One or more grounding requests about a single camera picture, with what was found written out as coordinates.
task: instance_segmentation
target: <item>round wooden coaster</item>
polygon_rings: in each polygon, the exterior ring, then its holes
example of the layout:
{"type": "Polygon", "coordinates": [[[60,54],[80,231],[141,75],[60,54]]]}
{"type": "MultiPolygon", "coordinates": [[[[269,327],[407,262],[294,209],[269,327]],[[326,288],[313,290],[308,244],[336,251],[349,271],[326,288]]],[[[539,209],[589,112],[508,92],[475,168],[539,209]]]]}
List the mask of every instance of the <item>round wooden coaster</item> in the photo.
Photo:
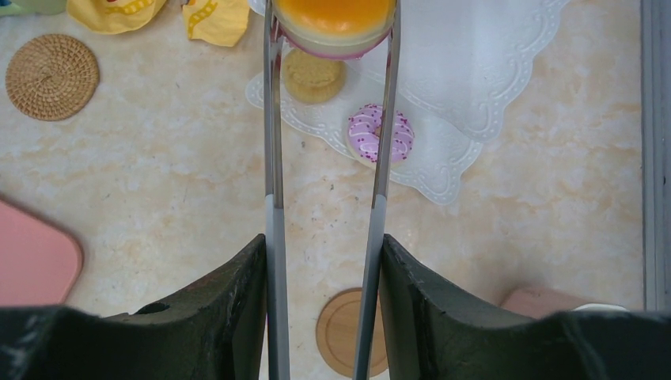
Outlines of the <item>round wooden coaster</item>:
{"type": "MultiPolygon", "coordinates": [[[[317,347],[324,361],[335,371],[351,378],[354,372],[358,312],[361,288],[344,291],[329,301],[317,320],[317,347]]],[[[377,304],[373,354],[370,357],[370,376],[387,369],[385,334],[382,329],[380,304],[377,304]]]]}
{"type": "Polygon", "coordinates": [[[30,40],[9,61],[7,95],[25,115],[64,120],[93,96],[100,75],[95,55],[81,41],[62,34],[30,40]]]}

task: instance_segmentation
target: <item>pink donut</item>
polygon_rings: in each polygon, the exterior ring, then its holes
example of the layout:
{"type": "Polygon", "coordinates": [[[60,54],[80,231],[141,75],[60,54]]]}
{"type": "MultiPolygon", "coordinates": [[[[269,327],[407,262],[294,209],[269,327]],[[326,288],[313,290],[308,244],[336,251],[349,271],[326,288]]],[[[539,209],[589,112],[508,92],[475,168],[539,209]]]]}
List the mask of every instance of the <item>pink donut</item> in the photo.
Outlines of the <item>pink donut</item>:
{"type": "MultiPolygon", "coordinates": [[[[377,148],[380,146],[382,106],[366,104],[348,119],[347,138],[353,154],[361,159],[377,163],[377,148]]],[[[392,138],[392,164],[408,159],[415,141],[415,133],[408,119],[396,111],[392,138]]]]}

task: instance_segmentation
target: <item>marble floor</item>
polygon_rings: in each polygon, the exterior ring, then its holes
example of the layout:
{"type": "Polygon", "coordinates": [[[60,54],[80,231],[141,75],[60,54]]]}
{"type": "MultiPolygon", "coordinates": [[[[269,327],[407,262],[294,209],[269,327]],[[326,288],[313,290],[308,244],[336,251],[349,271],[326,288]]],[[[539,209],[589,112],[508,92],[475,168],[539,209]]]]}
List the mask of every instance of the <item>marble floor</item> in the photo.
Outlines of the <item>marble floor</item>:
{"type": "MultiPolygon", "coordinates": [[[[3,70],[48,32],[99,59],[100,87],[69,120],[31,120],[0,92],[0,196],[65,226],[85,250],[69,305],[135,312],[263,232],[263,116],[244,95],[262,68],[261,21],[252,15],[228,49],[187,41],[178,2],[120,36],[64,14],[0,18],[3,70]]],[[[642,308],[639,73],[639,2],[574,0],[457,201],[439,207],[392,184],[387,231],[490,302],[540,284],[642,308]]],[[[373,171],[282,133],[291,371],[337,379],[315,324],[329,297],[361,284],[373,171]]]]}

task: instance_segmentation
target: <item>pink rim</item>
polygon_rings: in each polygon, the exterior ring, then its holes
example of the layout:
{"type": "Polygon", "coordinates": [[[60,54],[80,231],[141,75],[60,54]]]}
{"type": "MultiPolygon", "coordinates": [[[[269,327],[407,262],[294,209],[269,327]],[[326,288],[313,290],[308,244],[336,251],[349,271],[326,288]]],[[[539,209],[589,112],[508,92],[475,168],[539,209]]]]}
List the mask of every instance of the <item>pink rim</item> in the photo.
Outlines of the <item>pink rim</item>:
{"type": "Polygon", "coordinates": [[[293,40],[291,39],[291,37],[289,37],[289,35],[288,35],[286,32],[284,32],[283,34],[284,34],[284,36],[286,37],[286,40],[289,41],[290,44],[294,45],[296,48],[299,48],[299,49],[303,50],[304,52],[306,52],[306,53],[308,53],[308,54],[310,54],[310,55],[314,55],[315,57],[318,57],[318,58],[324,58],[324,59],[335,59],[335,60],[340,60],[340,61],[347,61],[347,60],[350,60],[350,59],[360,59],[361,57],[363,57],[365,53],[367,53],[367,52],[373,50],[373,49],[376,48],[379,44],[381,44],[382,41],[384,41],[384,40],[387,38],[387,36],[389,35],[389,33],[391,33],[391,31],[392,31],[392,30],[391,30],[391,28],[390,28],[390,29],[387,31],[387,33],[385,33],[385,34],[382,36],[382,38],[380,38],[380,40],[379,40],[378,42],[376,42],[373,46],[368,47],[366,50],[363,50],[363,51],[360,51],[360,52],[357,52],[357,53],[354,53],[354,54],[349,54],[349,55],[328,55],[328,54],[317,53],[317,52],[315,52],[315,51],[311,51],[310,49],[307,49],[307,48],[301,46],[300,44],[296,44],[296,42],[293,41],[293,40]]]}

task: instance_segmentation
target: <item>yellow cloth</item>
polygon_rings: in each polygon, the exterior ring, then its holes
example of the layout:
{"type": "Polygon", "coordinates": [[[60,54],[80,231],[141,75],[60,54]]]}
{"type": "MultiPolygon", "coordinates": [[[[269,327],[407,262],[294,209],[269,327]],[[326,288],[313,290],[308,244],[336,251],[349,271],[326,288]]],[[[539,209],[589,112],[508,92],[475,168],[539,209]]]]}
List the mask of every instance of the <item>yellow cloth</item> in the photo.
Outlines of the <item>yellow cloth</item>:
{"type": "Polygon", "coordinates": [[[161,10],[166,0],[68,0],[68,14],[101,34],[140,29],[161,10]]]}
{"type": "Polygon", "coordinates": [[[189,40],[204,40],[232,47],[245,31],[249,19],[247,0],[190,0],[182,6],[189,40]]]}

